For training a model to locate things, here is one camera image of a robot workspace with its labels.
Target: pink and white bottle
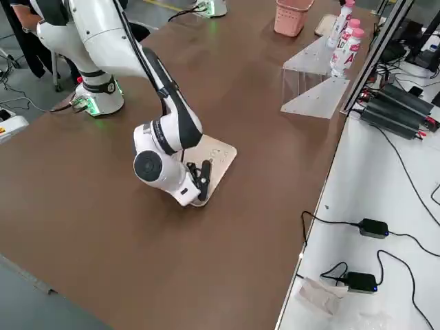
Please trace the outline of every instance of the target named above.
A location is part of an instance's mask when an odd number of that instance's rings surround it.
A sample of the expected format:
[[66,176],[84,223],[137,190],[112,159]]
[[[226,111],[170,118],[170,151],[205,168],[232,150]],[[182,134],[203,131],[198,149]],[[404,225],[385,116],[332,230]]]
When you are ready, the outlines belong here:
[[[351,35],[353,34],[354,29],[360,28],[360,20],[358,19],[351,19],[349,21],[349,24],[347,25],[345,31],[343,31],[342,36],[339,39],[338,46],[335,49],[336,52],[340,52],[344,45],[347,43],[347,41],[350,39]],[[330,61],[330,67],[333,69],[335,67],[334,59],[335,56],[332,56]]]
[[336,19],[333,29],[331,30],[329,40],[327,40],[327,46],[330,48],[336,48],[338,45],[341,33],[347,28],[349,21],[351,20],[351,13],[355,5],[354,0],[346,0],[345,5],[342,6],[341,13]]
[[345,77],[345,72],[353,64],[356,54],[360,49],[360,43],[364,37],[363,29],[354,29],[351,37],[345,43],[344,47],[339,52],[333,53],[333,68],[331,75],[333,77]]

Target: power adapter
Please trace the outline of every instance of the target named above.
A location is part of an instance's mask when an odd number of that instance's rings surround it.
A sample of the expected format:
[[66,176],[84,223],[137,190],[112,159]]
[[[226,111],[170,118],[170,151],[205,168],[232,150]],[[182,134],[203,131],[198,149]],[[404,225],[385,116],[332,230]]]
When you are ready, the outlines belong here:
[[359,294],[374,294],[377,292],[376,277],[372,274],[349,272],[343,282],[349,287],[349,292]]
[[373,237],[374,239],[385,239],[390,232],[386,222],[363,219],[358,223],[359,233],[362,236]]

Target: robotic arm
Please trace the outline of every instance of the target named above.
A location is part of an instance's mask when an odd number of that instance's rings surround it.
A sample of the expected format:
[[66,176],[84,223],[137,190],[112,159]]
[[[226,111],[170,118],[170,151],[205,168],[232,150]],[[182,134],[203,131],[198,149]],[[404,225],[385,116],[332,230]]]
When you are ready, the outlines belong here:
[[41,42],[77,65],[83,82],[76,95],[91,115],[122,107],[112,75],[150,80],[163,116],[134,130],[135,174],[183,206],[194,201],[200,190],[188,169],[171,156],[198,145],[201,123],[160,59],[134,39],[118,0],[32,0],[32,5],[44,17],[37,27]]

